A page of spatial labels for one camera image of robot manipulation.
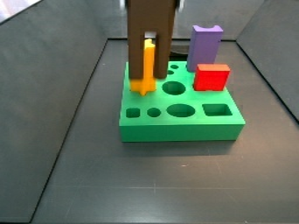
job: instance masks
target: yellow block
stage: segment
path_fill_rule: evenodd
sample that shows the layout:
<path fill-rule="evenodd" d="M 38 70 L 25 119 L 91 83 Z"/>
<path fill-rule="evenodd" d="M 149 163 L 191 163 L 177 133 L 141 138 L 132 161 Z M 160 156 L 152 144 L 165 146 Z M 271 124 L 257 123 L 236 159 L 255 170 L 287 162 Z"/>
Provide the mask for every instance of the yellow block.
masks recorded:
<path fill-rule="evenodd" d="M 139 92 L 141 96 L 147 92 L 155 91 L 155 45 L 152 40 L 147 39 L 144 41 L 144 78 L 141 80 L 131 80 L 129 87 L 131 91 Z"/>

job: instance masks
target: green block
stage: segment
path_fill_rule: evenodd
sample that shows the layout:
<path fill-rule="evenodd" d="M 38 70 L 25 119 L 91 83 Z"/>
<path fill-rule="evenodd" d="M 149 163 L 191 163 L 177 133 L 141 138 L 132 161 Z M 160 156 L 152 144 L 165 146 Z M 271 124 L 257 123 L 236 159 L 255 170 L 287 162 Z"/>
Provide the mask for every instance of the green block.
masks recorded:
<path fill-rule="evenodd" d="M 129 91 L 125 78 L 119 119 L 123 142 L 236 140 L 245 125 L 228 90 L 196 92 L 185 61 L 171 61 L 156 91 Z"/>

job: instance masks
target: red block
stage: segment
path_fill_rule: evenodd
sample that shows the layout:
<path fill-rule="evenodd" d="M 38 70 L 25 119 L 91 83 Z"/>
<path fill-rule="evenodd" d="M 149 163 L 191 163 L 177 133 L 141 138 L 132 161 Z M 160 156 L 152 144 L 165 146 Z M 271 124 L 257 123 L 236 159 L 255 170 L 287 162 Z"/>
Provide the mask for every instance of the red block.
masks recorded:
<path fill-rule="evenodd" d="M 229 77 L 227 64 L 199 64 L 193 78 L 195 91 L 223 91 Z"/>

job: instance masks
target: small square hole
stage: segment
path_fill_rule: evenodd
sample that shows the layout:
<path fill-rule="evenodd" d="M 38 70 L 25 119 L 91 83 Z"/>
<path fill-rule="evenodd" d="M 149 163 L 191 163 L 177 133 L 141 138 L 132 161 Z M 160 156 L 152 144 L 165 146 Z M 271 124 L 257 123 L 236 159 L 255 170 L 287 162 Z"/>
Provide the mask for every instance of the small square hole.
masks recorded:
<path fill-rule="evenodd" d="M 136 118 L 140 116 L 140 108 L 128 108 L 125 110 L 125 117 Z"/>
<path fill-rule="evenodd" d="M 203 104 L 205 116 L 232 116 L 227 104 Z"/>

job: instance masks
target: table surface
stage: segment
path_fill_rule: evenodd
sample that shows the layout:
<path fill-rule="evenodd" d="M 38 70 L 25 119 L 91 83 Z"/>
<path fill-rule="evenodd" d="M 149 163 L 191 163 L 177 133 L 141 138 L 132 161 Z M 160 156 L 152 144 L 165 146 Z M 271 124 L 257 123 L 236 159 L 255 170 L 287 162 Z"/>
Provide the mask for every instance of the table surface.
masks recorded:
<path fill-rule="evenodd" d="M 36 223 L 299 221 L 299 128 L 235 42 L 219 63 L 247 120 L 237 141 L 121 143 L 127 42 L 109 40 Z"/>

